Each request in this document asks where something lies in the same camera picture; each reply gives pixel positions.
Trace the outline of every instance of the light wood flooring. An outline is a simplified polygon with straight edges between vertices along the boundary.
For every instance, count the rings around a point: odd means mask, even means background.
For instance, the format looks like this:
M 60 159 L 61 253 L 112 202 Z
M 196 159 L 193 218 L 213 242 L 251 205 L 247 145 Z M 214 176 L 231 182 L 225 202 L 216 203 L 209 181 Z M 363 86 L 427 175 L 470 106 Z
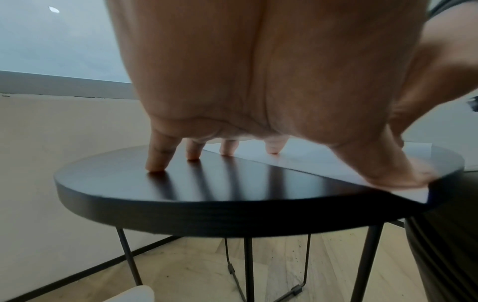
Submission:
M 312 236 L 309 277 L 291 302 L 347 302 L 367 228 Z M 274 301 L 302 281 L 307 236 L 255 239 L 256 301 Z M 245 289 L 244 245 L 228 240 Z M 157 302 L 241 302 L 226 265 L 222 239 L 181 238 L 136 258 Z M 102 302 L 134 286 L 126 262 L 66 285 L 32 302 Z M 426 302 L 405 230 L 386 224 L 365 294 L 366 302 Z

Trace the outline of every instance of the black trousers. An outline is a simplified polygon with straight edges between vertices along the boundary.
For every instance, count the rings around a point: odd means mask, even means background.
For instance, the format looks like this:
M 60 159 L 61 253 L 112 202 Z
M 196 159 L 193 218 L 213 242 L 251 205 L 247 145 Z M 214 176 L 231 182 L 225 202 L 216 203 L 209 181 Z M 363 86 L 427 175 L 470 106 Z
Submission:
M 478 301 L 478 172 L 464 174 L 453 201 L 405 227 L 428 300 Z

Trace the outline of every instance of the hand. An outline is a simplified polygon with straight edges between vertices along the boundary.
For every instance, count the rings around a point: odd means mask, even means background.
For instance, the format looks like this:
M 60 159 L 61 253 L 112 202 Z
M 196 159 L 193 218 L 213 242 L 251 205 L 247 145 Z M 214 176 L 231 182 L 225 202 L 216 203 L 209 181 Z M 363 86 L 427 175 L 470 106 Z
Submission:
M 278 153 L 289 135 L 329 146 L 371 182 L 422 186 L 387 126 L 425 0 L 108 0 L 151 118 L 146 168 L 241 136 Z
M 478 88 L 477 28 L 476 2 L 458 5 L 426 23 L 390 119 L 401 145 L 402 133 L 420 117 Z

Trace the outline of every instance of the table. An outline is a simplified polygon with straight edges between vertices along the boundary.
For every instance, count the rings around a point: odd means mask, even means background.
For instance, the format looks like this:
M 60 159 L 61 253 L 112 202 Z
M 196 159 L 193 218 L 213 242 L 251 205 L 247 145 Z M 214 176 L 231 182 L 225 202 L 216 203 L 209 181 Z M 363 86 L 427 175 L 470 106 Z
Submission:
M 252 238 L 308 234 L 304 280 L 276 301 L 300 293 L 307 280 L 310 234 L 369 228 L 352 302 L 363 300 L 383 224 L 448 201 L 463 171 L 462 157 L 432 147 L 440 178 L 424 204 L 386 191 L 203 151 L 186 161 L 178 148 L 164 173 L 144 169 L 147 147 L 89 157 L 62 168 L 55 183 L 62 204 L 86 219 L 117 228 L 136 284 L 141 279 L 123 229 L 196 237 L 244 238 L 246 295 L 254 302 Z

